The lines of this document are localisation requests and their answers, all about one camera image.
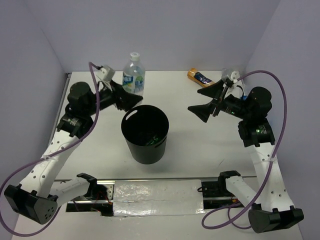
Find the clear water bottle white cap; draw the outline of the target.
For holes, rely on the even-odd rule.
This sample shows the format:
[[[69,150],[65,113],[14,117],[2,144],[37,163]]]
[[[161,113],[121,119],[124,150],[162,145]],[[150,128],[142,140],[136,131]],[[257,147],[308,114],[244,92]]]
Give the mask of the clear water bottle white cap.
[[[140,54],[131,52],[129,62],[122,71],[122,86],[128,92],[142,96],[145,87],[145,67],[141,63]]]

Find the green plastic bottle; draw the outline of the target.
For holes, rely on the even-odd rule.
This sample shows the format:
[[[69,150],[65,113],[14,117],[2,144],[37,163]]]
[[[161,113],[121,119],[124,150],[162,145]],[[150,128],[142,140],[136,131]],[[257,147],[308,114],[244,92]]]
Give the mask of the green plastic bottle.
[[[161,140],[158,134],[150,133],[150,134],[143,134],[140,139],[140,144],[142,146],[152,146],[158,143]]]

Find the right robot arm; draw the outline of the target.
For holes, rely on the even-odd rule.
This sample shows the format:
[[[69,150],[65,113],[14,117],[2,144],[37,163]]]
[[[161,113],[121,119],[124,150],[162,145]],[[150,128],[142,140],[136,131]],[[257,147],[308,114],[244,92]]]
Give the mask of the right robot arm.
[[[220,112],[240,119],[238,133],[252,160],[259,190],[254,191],[236,170],[219,174],[213,186],[204,182],[198,189],[204,197],[221,194],[232,196],[248,210],[248,220],[257,233],[289,229],[304,219],[302,209],[296,208],[286,190],[276,156],[276,140],[267,120],[272,108],[272,95],[264,87],[254,87],[246,98],[227,95],[231,85],[222,80],[197,92],[211,98],[204,105],[188,110],[207,122],[209,116]]]

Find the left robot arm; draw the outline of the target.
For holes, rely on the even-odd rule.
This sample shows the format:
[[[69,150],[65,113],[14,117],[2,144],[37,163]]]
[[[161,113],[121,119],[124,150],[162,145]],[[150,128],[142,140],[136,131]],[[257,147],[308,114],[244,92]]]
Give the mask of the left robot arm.
[[[92,115],[111,105],[127,112],[143,97],[126,92],[114,81],[93,93],[88,83],[80,81],[71,86],[67,100],[65,114],[40,162],[17,186],[10,184],[4,191],[16,213],[41,225],[48,223],[57,209],[72,199],[79,196],[93,199],[98,194],[97,179],[87,173],[79,173],[74,179],[53,187],[68,158],[95,127],[97,121]]]

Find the orange juice bottle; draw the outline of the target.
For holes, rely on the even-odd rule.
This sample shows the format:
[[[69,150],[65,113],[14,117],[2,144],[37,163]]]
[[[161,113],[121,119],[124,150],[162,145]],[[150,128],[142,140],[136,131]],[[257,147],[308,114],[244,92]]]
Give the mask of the orange juice bottle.
[[[187,77],[193,82],[200,85],[202,88],[209,87],[215,83],[214,81],[200,73],[196,68],[190,68],[187,72]]]

